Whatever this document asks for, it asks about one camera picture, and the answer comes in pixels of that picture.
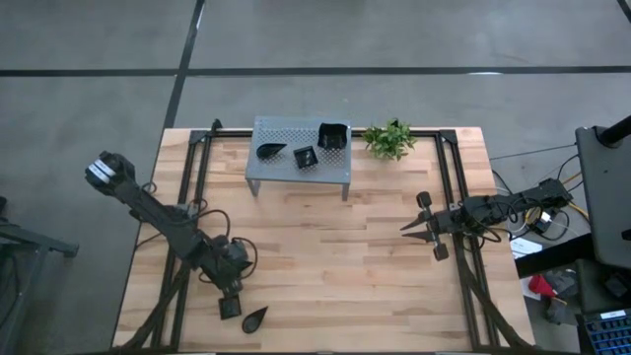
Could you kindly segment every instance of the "red object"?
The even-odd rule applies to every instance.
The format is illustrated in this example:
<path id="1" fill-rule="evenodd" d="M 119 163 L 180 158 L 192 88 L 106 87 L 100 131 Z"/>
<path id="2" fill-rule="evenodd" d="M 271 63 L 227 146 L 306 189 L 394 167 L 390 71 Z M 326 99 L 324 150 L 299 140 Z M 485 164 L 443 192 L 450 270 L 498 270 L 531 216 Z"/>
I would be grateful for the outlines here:
<path id="1" fill-rule="evenodd" d="M 541 294 L 547 297 L 556 297 L 554 289 L 549 283 L 547 283 L 547 281 L 545 281 L 542 275 L 532 276 L 530 282 L 528 282 L 528 288 L 536 294 Z"/>

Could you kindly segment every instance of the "wooden table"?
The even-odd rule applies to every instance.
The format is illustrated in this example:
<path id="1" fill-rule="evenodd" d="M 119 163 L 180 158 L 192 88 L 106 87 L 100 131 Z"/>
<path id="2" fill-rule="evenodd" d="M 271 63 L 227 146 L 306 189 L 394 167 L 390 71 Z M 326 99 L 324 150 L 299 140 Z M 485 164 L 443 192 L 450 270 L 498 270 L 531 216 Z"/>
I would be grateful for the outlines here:
<path id="1" fill-rule="evenodd" d="M 481 129 L 456 131 L 469 193 L 496 193 Z M 165 204 L 177 200 L 188 134 L 189 129 L 168 129 L 161 143 L 154 182 L 156 197 Z M 261 329 L 244 334 L 244 317 L 220 320 L 221 293 L 194 274 L 181 351 L 469 349 L 451 239 L 443 237 L 452 256 L 437 262 L 431 245 L 398 231 L 418 213 L 414 197 L 421 190 L 430 191 L 434 211 L 445 208 L 432 139 L 419 138 L 400 162 L 376 160 L 361 140 L 353 140 L 348 201 L 340 200 L 337 185 L 287 182 L 270 182 L 260 192 L 264 198 L 252 197 L 244 178 L 248 145 L 245 138 L 213 140 L 204 197 L 211 208 L 228 212 L 233 237 L 258 246 L 258 267 L 241 293 L 244 315 L 269 309 Z M 451 161 L 450 169 L 457 186 Z M 210 215 L 200 228 L 216 236 L 224 233 L 225 222 Z M 143 226 L 138 241 L 155 233 Z M 136 251 L 114 345 L 124 343 L 157 303 L 166 254 L 164 238 Z M 533 343 L 509 243 L 487 243 L 483 257 L 494 302 Z M 479 308 L 477 313 L 485 339 Z M 165 341 L 170 328 L 165 326 Z"/>

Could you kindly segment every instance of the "metal bracket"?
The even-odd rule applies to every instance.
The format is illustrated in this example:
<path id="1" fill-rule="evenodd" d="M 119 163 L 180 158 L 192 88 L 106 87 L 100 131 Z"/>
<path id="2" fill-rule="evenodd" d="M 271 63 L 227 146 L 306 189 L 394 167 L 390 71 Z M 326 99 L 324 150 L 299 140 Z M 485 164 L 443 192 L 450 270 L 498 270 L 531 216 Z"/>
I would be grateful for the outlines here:
<path id="1" fill-rule="evenodd" d="M 188 144 L 197 144 L 203 142 L 204 138 L 208 135 L 207 130 L 194 130 L 190 131 L 190 135 L 188 136 Z"/>
<path id="2" fill-rule="evenodd" d="M 439 133 L 446 141 L 452 144 L 457 144 L 457 134 L 454 129 L 441 129 Z"/>

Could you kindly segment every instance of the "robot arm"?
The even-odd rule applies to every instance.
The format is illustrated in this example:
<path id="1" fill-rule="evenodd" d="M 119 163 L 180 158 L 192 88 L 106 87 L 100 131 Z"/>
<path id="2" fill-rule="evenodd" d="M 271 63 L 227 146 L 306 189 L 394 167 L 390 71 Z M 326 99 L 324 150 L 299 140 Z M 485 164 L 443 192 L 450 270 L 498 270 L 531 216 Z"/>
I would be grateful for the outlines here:
<path id="1" fill-rule="evenodd" d="M 173 206 L 165 206 L 135 180 L 134 166 L 119 154 L 102 152 L 86 168 L 86 180 L 104 195 L 115 197 L 134 215 L 165 235 L 175 255 L 192 269 L 201 267 L 225 297 L 242 289 L 241 273 L 251 265 L 241 241 L 227 236 L 208 237 L 197 229 L 195 218 Z"/>
<path id="2" fill-rule="evenodd" d="M 572 195 L 557 179 L 546 179 L 539 186 L 511 195 L 472 196 L 461 204 L 450 206 L 449 210 L 432 213 L 432 199 L 426 191 L 416 196 L 421 208 L 416 220 L 401 228 L 401 231 L 427 222 L 427 231 L 404 234 L 404 237 L 422 239 L 435 244 L 434 256 L 437 260 L 449 257 L 447 248 L 441 243 L 439 235 L 444 233 L 470 233 L 481 235 L 494 226 L 504 222 L 510 215 L 517 215 L 530 208 L 542 210 L 550 207 L 567 206 Z"/>

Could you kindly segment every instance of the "black metal stand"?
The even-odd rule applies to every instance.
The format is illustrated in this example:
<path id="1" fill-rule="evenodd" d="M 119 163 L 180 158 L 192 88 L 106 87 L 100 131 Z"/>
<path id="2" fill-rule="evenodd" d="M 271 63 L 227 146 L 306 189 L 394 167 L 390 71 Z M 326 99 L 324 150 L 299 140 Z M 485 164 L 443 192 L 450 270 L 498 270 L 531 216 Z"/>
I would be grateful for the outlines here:
<path id="1" fill-rule="evenodd" d="M 0 219 L 0 242 L 2 265 L 7 258 L 11 258 L 12 272 L 15 273 L 16 280 L 19 280 L 19 283 L 16 281 L 15 291 L 8 287 L 4 289 L 5 292 L 14 292 L 15 299 L 8 305 L 8 309 L 2 310 L 1 313 L 5 322 L 0 327 L 0 354 L 13 354 L 34 286 L 48 252 L 54 250 L 61 252 L 65 257 L 75 257 L 79 246 L 22 229 L 5 219 Z"/>

